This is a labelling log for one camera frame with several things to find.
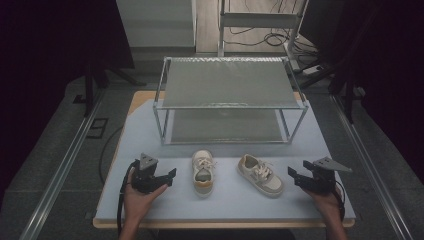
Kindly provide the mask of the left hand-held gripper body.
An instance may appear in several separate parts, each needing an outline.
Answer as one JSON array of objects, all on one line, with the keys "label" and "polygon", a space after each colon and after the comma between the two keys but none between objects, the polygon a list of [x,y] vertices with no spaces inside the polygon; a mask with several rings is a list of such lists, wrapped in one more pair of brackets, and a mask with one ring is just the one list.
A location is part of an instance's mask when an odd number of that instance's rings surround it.
[{"label": "left hand-held gripper body", "polygon": [[154,176],[157,164],[157,159],[141,153],[140,158],[136,161],[134,166],[131,179],[132,188],[141,193],[151,193],[155,191],[158,188]]}]

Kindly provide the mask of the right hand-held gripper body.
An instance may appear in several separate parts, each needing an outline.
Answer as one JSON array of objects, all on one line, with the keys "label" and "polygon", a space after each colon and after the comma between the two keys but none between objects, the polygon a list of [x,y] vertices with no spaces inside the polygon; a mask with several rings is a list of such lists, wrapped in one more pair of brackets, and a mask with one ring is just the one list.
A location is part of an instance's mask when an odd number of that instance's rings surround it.
[{"label": "right hand-held gripper body", "polygon": [[299,183],[294,184],[317,194],[328,194],[334,190],[336,185],[336,171],[352,172],[351,168],[329,157],[324,157],[310,163],[315,166],[313,171],[309,170],[312,176],[308,177],[299,174]]}]

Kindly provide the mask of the person's left hand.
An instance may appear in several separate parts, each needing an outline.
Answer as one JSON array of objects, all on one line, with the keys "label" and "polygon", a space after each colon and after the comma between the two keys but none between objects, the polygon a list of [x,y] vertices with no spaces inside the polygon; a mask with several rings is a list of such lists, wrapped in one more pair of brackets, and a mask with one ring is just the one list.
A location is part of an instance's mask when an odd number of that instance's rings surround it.
[{"label": "person's left hand", "polygon": [[151,193],[141,193],[135,190],[132,183],[133,171],[130,171],[124,191],[124,226],[139,226],[140,222],[147,215],[155,199],[162,195],[168,188],[166,184],[160,186]]}]

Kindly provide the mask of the person's right hand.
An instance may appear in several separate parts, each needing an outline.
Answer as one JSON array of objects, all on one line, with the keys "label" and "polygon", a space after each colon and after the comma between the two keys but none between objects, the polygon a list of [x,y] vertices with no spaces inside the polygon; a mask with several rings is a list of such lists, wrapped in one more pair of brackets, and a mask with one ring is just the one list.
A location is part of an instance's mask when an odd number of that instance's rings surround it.
[{"label": "person's right hand", "polygon": [[317,194],[309,190],[305,190],[305,193],[313,199],[315,207],[322,215],[326,224],[340,224],[342,222],[338,201],[340,190],[337,187],[326,195]]}]

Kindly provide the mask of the cream shoe with orange heel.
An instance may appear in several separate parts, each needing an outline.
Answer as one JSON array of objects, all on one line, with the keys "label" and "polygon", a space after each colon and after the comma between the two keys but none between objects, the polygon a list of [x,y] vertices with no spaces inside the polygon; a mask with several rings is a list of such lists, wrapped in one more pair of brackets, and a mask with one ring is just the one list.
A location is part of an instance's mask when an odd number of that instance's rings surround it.
[{"label": "cream shoe with orange heel", "polygon": [[199,150],[192,156],[193,186],[200,197],[208,197],[213,190],[214,165],[212,154],[208,150]]}]

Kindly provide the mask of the cream and grey shoe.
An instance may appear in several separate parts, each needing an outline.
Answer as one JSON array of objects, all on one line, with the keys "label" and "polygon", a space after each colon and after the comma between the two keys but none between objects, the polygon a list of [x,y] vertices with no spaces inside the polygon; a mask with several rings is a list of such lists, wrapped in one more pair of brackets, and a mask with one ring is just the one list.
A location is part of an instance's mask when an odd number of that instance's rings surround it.
[{"label": "cream and grey shoe", "polygon": [[250,154],[245,154],[238,162],[237,170],[261,194],[277,198],[283,192],[283,181],[266,162]]}]

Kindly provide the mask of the pale blue table mat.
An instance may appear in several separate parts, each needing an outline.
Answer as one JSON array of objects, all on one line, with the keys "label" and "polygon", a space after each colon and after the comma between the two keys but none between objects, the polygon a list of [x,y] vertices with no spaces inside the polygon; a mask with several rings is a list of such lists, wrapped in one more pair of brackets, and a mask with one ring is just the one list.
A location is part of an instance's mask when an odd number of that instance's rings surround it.
[{"label": "pale blue table mat", "polygon": [[[220,224],[277,224],[320,226],[322,218],[312,199],[288,176],[289,167],[309,175],[303,162],[329,155],[313,110],[308,110],[292,143],[208,145],[216,162],[215,181],[210,196],[200,198],[192,183],[192,154],[200,145],[163,145],[160,143],[153,112],[153,102],[146,101],[128,115],[115,160],[99,200],[93,224],[114,228],[119,192],[130,163],[142,153],[159,160],[156,174],[177,170],[173,185],[155,202],[145,217],[146,226],[173,228],[187,223],[191,228],[217,228]],[[244,154],[251,154],[270,165],[283,180],[283,193],[277,198],[261,194],[237,172]]]}]

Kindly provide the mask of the black floor socket plate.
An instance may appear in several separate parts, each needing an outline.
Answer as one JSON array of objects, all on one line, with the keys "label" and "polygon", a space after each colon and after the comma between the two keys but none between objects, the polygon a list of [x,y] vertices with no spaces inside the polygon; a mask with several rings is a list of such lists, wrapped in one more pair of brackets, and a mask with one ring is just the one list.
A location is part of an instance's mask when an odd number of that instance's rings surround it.
[{"label": "black floor socket plate", "polygon": [[101,139],[105,133],[108,118],[95,118],[86,135],[87,139]]}]

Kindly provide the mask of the black stand legs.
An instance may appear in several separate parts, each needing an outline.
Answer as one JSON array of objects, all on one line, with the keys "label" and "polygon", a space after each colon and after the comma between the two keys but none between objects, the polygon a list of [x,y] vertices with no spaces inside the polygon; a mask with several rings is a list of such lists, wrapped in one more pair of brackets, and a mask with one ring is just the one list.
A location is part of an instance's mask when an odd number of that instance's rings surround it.
[{"label": "black stand legs", "polygon": [[334,76],[334,79],[328,85],[328,92],[331,95],[338,95],[344,91],[344,100],[342,101],[343,111],[350,123],[353,123],[352,109],[353,101],[358,97],[354,93],[355,79],[353,77],[353,65],[350,60],[342,59],[334,65],[324,67],[311,78],[299,85],[300,89],[306,89],[319,81]]}]

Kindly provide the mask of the white power strip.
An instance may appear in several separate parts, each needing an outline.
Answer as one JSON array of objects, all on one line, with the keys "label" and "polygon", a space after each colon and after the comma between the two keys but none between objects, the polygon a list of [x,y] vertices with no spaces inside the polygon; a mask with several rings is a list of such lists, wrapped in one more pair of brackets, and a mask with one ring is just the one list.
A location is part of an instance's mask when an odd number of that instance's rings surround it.
[{"label": "white power strip", "polygon": [[302,73],[305,76],[310,76],[310,75],[318,74],[321,70],[323,70],[323,67],[321,65],[315,65],[315,66],[304,69]]}]

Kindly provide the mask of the metal two-tier shoe rack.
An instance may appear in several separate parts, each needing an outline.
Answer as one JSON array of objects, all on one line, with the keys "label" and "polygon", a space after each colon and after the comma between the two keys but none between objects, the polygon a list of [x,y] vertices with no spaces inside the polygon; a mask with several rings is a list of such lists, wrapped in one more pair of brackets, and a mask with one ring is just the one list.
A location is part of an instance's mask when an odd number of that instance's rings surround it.
[{"label": "metal two-tier shoe rack", "polygon": [[153,103],[163,144],[289,144],[307,110],[286,57],[167,57]]}]

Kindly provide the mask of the black tripod stand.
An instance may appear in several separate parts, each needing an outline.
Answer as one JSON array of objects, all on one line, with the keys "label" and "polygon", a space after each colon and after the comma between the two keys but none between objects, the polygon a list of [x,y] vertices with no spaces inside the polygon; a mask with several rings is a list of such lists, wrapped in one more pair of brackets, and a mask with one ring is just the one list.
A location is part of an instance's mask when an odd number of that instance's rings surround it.
[{"label": "black tripod stand", "polygon": [[123,70],[113,66],[105,60],[89,60],[85,64],[84,69],[85,96],[77,95],[74,98],[75,103],[85,105],[85,117],[94,109],[94,83],[96,83],[100,89],[105,89],[109,85],[106,71],[111,71],[118,77],[123,78],[125,81],[135,86],[146,86],[146,83],[136,80]]}]

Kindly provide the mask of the dark curtain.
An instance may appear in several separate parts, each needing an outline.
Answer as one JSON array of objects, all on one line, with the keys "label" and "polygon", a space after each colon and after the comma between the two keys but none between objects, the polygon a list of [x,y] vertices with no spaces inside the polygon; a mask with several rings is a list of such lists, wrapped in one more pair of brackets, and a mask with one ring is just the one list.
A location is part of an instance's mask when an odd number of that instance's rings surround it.
[{"label": "dark curtain", "polygon": [[424,184],[424,0],[309,0],[301,35],[334,64],[371,12],[349,66],[362,106]]},{"label": "dark curtain", "polygon": [[0,0],[0,203],[88,66],[134,66],[117,0]]}]

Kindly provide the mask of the white metal stand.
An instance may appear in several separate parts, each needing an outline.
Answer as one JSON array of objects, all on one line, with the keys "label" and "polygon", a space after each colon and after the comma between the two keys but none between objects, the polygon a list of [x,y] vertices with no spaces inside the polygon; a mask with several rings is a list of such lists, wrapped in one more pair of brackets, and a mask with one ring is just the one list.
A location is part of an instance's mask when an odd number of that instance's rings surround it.
[{"label": "white metal stand", "polygon": [[242,13],[227,12],[226,0],[220,0],[218,55],[224,55],[224,29],[227,27],[280,28],[291,31],[288,42],[284,43],[284,49],[288,58],[294,59],[292,49],[307,3],[308,0],[301,0],[297,13]]}]

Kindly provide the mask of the aluminium rail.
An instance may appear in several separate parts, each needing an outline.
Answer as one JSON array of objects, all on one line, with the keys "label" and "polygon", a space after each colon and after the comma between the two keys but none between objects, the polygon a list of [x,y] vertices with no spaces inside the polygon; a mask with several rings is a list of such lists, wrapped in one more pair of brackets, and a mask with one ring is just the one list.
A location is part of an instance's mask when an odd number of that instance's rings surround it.
[{"label": "aluminium rail", "polygon": [[374,165],[371,156],[369,155],[359,133],[357,132],[353,123],[351,123],[344,113],[342,101],[338,96],[330,96],[331,101],[334,103],[339,118],[347,132],[349,139],[358,155],[358,158],[363,166],[363,169],[383,207],[383,210],[398,238],[398,240],[414,240],[408,224],[405,222],[403,214],[395,203],[389,188],[384,183],[376,166]]},{"label": "aluminium rail", "polygon": [[76,156],[82,147],[84,139],[89,132],[90,126],[94,121],[105,93],[105,89],[97,91],[92,110],[86,117],[83,118],[83,121],[80,124],[79,129],[74,136],[69,148],[67,149],[65,156],[61,160],[57,170],[50,179],[42,197],[40,198],[24,230],[22,231],[19,240],[37,240],[59,196],[60,190],[62,189],[64,182],[74,164]]}]

